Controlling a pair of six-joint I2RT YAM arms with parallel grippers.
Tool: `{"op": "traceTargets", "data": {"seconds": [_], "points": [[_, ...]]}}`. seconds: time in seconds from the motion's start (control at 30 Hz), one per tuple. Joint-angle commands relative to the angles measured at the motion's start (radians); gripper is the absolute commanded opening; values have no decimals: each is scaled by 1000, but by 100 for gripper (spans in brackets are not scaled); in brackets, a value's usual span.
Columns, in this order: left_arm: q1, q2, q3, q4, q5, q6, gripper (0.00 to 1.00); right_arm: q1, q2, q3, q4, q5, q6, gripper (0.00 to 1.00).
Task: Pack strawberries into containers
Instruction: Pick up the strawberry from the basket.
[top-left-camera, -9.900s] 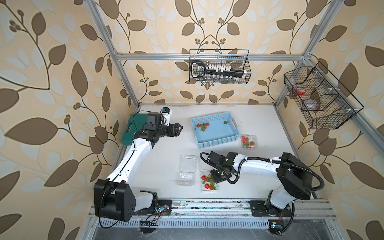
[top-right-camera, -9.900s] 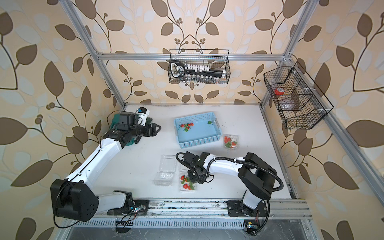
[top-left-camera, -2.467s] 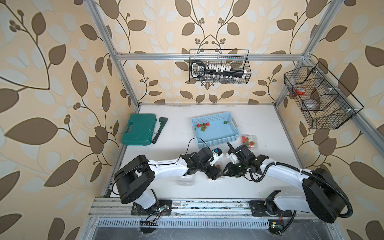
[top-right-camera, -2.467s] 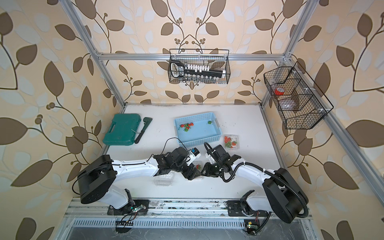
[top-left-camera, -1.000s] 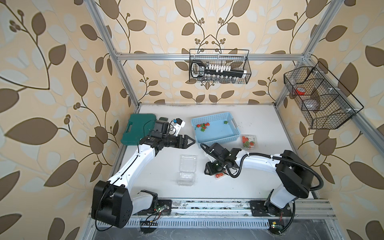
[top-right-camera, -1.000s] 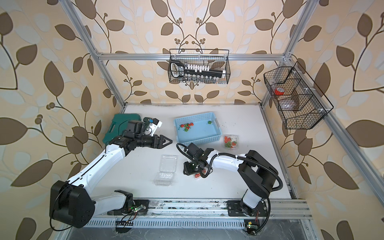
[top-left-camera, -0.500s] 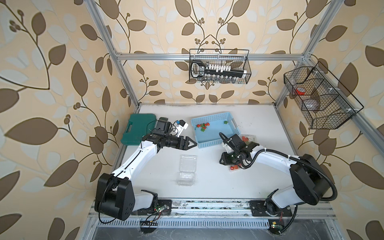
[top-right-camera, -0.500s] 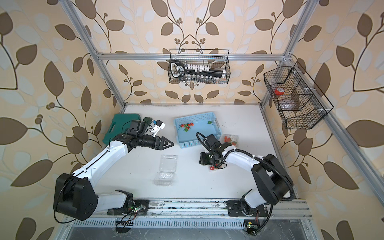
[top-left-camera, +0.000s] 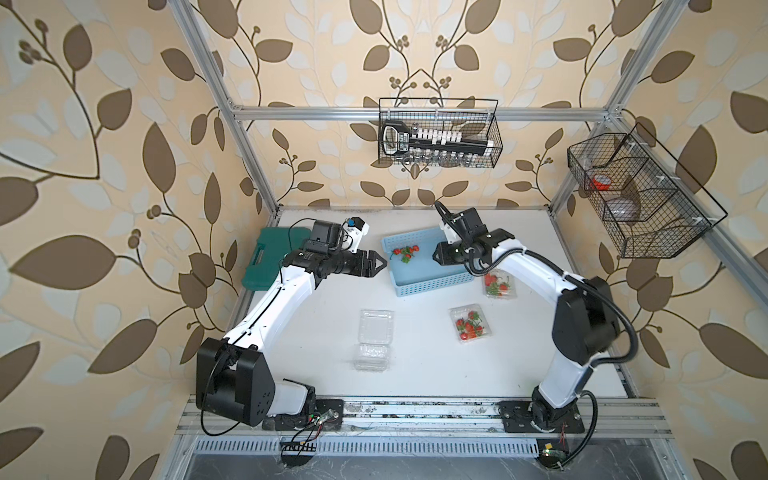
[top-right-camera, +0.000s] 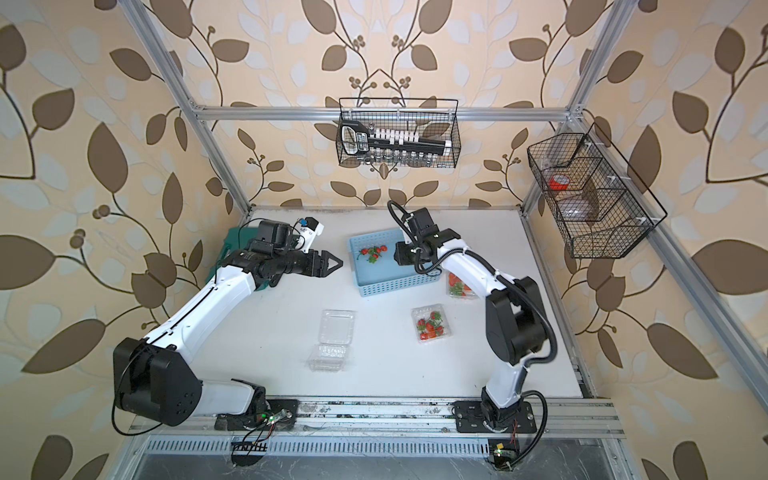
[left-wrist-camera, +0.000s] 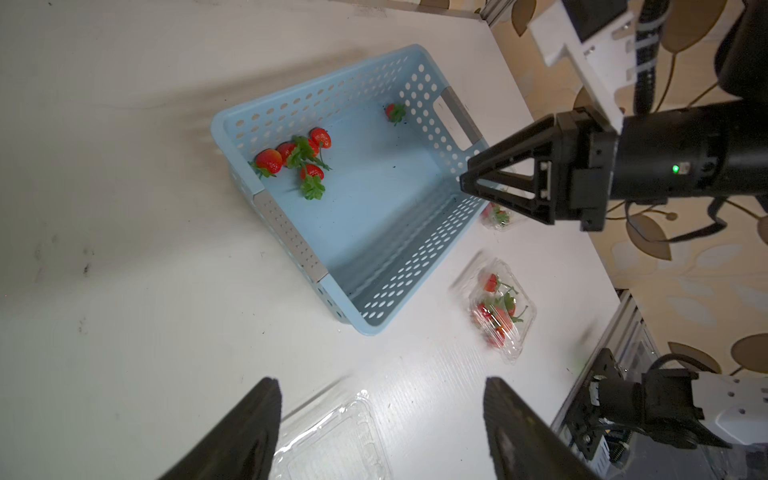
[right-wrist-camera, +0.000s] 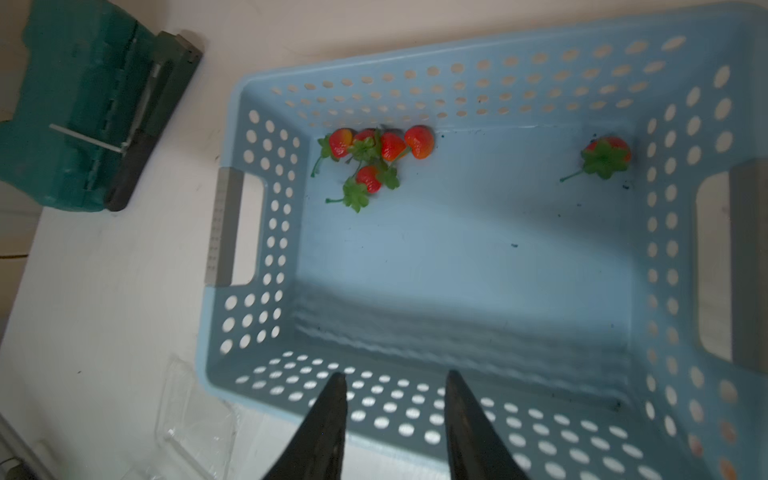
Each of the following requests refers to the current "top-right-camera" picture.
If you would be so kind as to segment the strawberry cluster with green leaves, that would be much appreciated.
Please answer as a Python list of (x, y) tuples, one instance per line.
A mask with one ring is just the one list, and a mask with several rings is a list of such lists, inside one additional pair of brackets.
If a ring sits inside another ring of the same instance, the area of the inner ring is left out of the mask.
[(387, 251), (388, 251), (388, 248), (386, 245), (377, 245), (377, 246), (362, 248), (359, 250), (356, 259), (365, 260), (370, 264), (375, 264), (382, 257), (382, 254)]

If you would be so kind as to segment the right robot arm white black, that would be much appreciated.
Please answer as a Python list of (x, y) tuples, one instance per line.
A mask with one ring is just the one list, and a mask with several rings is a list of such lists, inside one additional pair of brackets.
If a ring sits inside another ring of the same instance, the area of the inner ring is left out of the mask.
[(408, 211), (390, 200), (387, 210), (406, 237), (395, 247), (398, 265), (419, 275), (445, 270), (484, 299), (486, 340), (499, 363), (482, 389), (480, 409), (487, 429), (508, 430), (523, 399), (532, 394), (523, 390), (530, 368), (551, 363), (558, 354), (538, 284), (492, 266), (454, 230), (440, 229), (426, 208)]

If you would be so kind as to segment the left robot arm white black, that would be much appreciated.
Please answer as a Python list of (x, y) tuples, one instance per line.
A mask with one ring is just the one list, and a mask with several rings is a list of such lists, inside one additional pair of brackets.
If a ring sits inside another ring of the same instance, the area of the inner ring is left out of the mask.
[(283, 276), (325, 278), (343, 266), (332, 253), (235, 250), (205, 288), (141, 339), (125, 338), (113, 351), (113, 411), (175, 427), (191, 417), (223, 416), (247, 428), (277, 423), (263, 386), (245, 380), (204, 381), (191, 364), (209, 336), (243, 300)]

